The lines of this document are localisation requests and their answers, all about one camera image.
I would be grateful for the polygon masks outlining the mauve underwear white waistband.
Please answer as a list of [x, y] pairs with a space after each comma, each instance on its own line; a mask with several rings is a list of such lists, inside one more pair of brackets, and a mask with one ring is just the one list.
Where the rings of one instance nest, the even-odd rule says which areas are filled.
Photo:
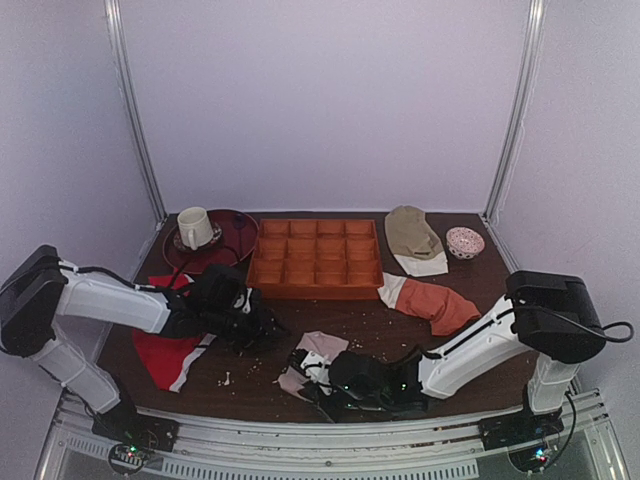
[[333, 393], [329, 367], [348, 346], [348, 340], [321, 331], [304, 333], [289, 356], [286, 371], [278, 377], [279, 386], [306, 401], [314, 395], [329, 397]]

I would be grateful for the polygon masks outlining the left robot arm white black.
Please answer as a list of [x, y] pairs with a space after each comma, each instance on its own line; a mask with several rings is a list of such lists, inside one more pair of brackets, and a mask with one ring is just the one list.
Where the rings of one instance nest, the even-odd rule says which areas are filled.
[[225, 265], [210, 265], [178, 289], [139, 285], [109, 269], [79, 267], [55, 247], [36, 249], [1, 287], [1, 349], [29, 358], [101, 415], [127, 410], [115, 380], [68, 339], [55, 320], [86, 318], [162, 338], [211, 334], [237, 351], [287, 335], [259, 289]]

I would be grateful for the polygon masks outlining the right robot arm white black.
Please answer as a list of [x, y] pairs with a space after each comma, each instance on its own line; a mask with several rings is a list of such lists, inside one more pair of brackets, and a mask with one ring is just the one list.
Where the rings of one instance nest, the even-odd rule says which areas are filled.
[[277, 382], [331, 422], [346, 410], [409, 417], [505, 361], [535, 351], [524, 408], [541, 416], [561, 409], [579, 366], [605, 343], [583, 280], [520, 270], [507, 278], [505, 294], [484, 316], [432, 351], [415, 346], [403, 358], [383, 363], [349, 350], [341, 338], [311, 332], [290, 353]]

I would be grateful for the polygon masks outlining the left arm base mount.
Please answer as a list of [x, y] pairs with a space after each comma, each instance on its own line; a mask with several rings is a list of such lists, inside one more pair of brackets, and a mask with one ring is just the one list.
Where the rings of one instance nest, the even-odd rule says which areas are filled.
[[141, 472], [159, 459], [158, 454], [172, 452], [179, 424], [171, 419], [143, 415], [85, 412], [93, 420], [93, 434], [115, 441], [106, 454], [111, 470], [125, 478]]

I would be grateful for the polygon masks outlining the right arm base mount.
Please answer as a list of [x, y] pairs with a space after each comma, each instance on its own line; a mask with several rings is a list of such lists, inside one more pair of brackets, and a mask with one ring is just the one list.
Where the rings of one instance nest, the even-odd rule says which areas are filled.
[[511, 465], [519, 472], [542, 473], [554, 463], [565, 446], [552, 447], [548, 438], [564, 430], [562, 409], [535, 415], [529, 408], [482, 419], [478, 422], [485, 451], [506, 448]]

